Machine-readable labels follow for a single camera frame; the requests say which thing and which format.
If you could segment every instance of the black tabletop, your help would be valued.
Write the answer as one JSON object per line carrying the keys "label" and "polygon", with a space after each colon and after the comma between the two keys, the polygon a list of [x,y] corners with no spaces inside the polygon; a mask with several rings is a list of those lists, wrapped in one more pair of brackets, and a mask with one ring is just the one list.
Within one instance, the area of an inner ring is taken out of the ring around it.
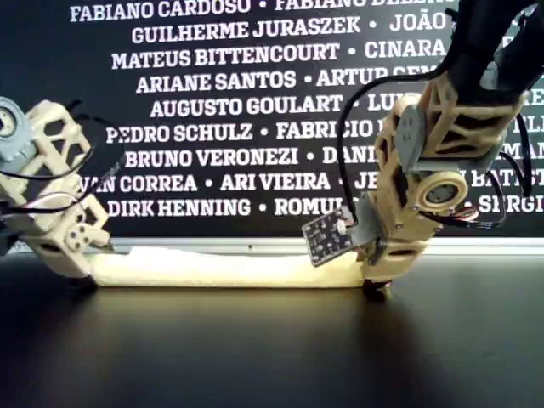
{"label": "black tabletop", "polygon": [[541,407],[542,258],[422,258],[360,290],[100,289],[0,261],[2,408]]}

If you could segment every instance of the black cable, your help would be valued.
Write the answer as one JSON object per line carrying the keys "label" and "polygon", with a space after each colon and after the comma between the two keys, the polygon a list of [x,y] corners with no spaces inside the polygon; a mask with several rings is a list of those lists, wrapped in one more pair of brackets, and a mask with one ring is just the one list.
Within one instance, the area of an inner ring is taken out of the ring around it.
{"label": "black cable", "polygon": [[518,113],[518,115],[516,116],[516,121],[518,122],[519,127],[519,138],[521,139],[521,155],[524,166],[524,174],[521,177],[519,177],[520,175],[518,175],[518,178],[519,183],[523,187],[523,197],[527,198],[530,197],[531,191],[533,189],[533,169],[530,156],[529,133],[527,132],[527,127],[525,126],[525,121],[521,114]]}
{"label": "black cable", "polygon": [[79,99],[72,100],[67,106],[65,106],[66,110],[70,113],[76,109],[76,106],[79,106],[82,104],[82,101]]}
{"label": "black cable", "polygon": [[[117,125],[115,125],[112,122],[106,121],[105,119],[102,119],[100,117],[96,116],[89,116],[86,114],[80,114],[76,117],[74,117],[74,120],[76,122],[85,122],[85,121],[91,121],[96,122],[103,126],[110,126],[113,127],[121,134],[119,128]],[[0,214],[7,215],[7,214],[53,214],[53,213],[61,213],[63,211],[69,210],[70,208],[78,205],[82,201],[84,201],[87,197],[90,195],[96,193],[96,191],[110,178],[115,176],[121,168],[123,168],[126,164],[127,157],[126,157],[126,151],[124,150],[123,146],[123,154],[122,156],[116,161],[116,163],[99,179],[99,182],[92,185],[91,188],[87,189],[85,193],[83,193],[77,200],[73,201],[70,205],[65,207],[56,207],[56,208],[24,208],[24,207],[11,207],[9,204],[5,202],[0,202]]]}
{"label": "black cable", "polygon": [[94,151],[96,149],[95,145],[91,144],[91,148],[88,150],[87,153],[85,153],[85,156],[73,167],[69,168],[63,173],[55,174],[54,176],[27,176],[24,174],[19,173],[11,173],[6,172],[3,170],[0,170],[0,174],[6,177],[11,177],[13,179],[23,179],[23,180],[30,180],[30,181],[53,181],[58,179],[63,179],[64,177],[70,176],[71,174],[75,173],[77,170],[82,168],[94,155]]}
{"label": "black cable", "polygon": [[456,29],[454,30],[454,33],[452,36],[451,46],[450,46],[450,49],[448,50],[448,53],[446,54],[442,62],[439,64],[439,66],[437,66],[434,70],[423,73],[423,74],[390,75],[390,76],[383,76],[381,78],[377,78],[374,81],[371,81],[367,83],[366,85],[363,85],[361,88],[359,88],[351,96],[351,98],[348,99],[348,101],[346,102],[346,105],[343,107],[342,111],[340,112],[340,117],[338,118],[337,125],[336,125],[336,138],[337,138],[336,150],[337,150],[338,171],[340,172],[340,179],[342,180],[343,192],[347,201],[349,211],[351,212],[354,222],[356,224],[359,222],[359,220],[357,219],[357,214],[355,211],[354,196],[349,186],[348,171],[346,169],[346,163],[345,163],[345,158],[343,154],[343,135],[346,130],[346,121],[349,117],[349,114],[351,113],[351,110],[354,108],[355,102],[357,102],[360,98],[362,98],[367,92],[369,92],[370,90],[372,90],[373,88],[379,85],[383,85],[384,83],[388,83],[388,82],[400,83],[400,82],[431,81],[434,78],[448,71],[450,67],[453,66],[458,55],[460,54],[468,34],[468,28],[469,28],[468,20],[465,18],[462,18],[462,16],[470,14],[471,8],[473,7],[473,2],[463,3],[463,5],[464,5],[464,8],[461,7],[461,4],[460,4],[459,11],[455,12],[457,24],[456,24]]}
{"label": "black cable", "polygon": [[[343,135],[345,133],[346,120],[348,119],[349,114],[351,113],[351,110],[353,109],[355,102],[358,101],[363,95],[365,95],[371,89],[387,82],[431,81],[434,78],[445,73],[453,65],[457,56],[460,53],[460,49],[462,48],[462,45],[465,42],[466,34],[468,31],[468,23],[463,24],[463,22],[467,20],[461,18],[461,15],[469,13],[470,10],[468,10],[467,8],[465,9],[460,8],[458,12],[453,12],[452,10],[447,9],[446,12],[449,12],[447,14],[449,14],[452,17],[454,22],[460,22],[461,24],[456,25],[456,29],[452,36],[452,44],[450,46],[450,49],[447,55],[445,56],[444,60],[440,63],[440,65],[437,68],[424,74],[384,76],[382,78],[378,78],[372,82],[369,82],[368,84],[358,89],[357,92],[355,92],[351,96],[351,98],[349,98],[348,102],[343,107],[343,110],[340,113],[340,117],[338,118],[337,126],[336,126],[336,136],[337,136],[336,147],[337,147],[338,170],[340,172],[340,179],[342,180],[342,187],[343,187],[344,195],[348,204],[348,208],[349,208],[349,211],[352,213],[354,222],[356,224],[359,222],[359,220],[357,218],[357,214],[355,210],[354,197],[353,197],[351,188],[349,186],[348,172],[346,169],[346,163],[345,163],[344,154],[343,154]],[[532,188],[532,171],[531,171],[529,136],[527,134],[527,129],[525,127],[523,117],[521,115],[517,115],[516,119],[518,121],[518,126],[521,133],[524,175],[522,175],[521,171],[519,170],[519,166],[517,165],[515,161],[513,161],[513,163],[510,161],[509,162],[514,167],[514,171],[516,171],[516,174],[519,177],[519,182],[522,185],[522,191],[523,191],[524,197],[528,197],[530,196],[530,192]],[[507,218],[507,212],[504,207],[502,187],[500,183],[496,180],[493,173],[487,172],[485,174],[485,177],[491,181],[497,193],[497,196],[499,197],[499,207],[501,212],[501,218],[499,218],[498,221],[494,221],[494,222],[462,221],[459,219],[454,219],[453,217],[436,216],[429,212],[420,212],[420,214],[425,216],[426,218],[432,219],[441,224],[450,225],[450,226],[458,226],[463,228],[477,228],[477,229],[489,230],[489,229],[502,226],[505,223]]]}

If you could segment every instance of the baseboard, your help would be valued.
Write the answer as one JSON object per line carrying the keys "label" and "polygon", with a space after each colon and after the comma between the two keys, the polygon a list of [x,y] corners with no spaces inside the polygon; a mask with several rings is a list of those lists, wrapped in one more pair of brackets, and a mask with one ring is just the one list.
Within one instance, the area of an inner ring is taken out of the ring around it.
{"label": "baseboard", "polygon": [[[228,255],[303,255],[301,238],[115,238],[118,252],[131,247],[167,247],[190,252]],[[13,252],[30,252],[19,242]],[[433,238],[426,255],[544,255],[544,238]]]}

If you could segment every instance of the circuit board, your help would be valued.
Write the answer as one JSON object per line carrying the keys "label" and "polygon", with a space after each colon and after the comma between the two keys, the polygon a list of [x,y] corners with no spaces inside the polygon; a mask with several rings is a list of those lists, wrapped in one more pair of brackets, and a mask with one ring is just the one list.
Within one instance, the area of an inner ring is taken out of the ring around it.
{"label": "circuit board", "polygon": [[347,207],[340,207],[303,225],[303,235],[312,265],[318,267],[356,246],[347,231],[354,224]]}

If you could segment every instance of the black table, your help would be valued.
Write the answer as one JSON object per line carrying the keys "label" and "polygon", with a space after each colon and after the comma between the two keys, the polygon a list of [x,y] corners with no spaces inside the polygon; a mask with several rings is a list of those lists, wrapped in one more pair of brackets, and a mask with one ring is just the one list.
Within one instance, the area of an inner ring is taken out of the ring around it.
{"label": "black table", "polygon": [[100,289],[0,261],[2,408],[541,407],[542,258],[425,257],[359,290]]}

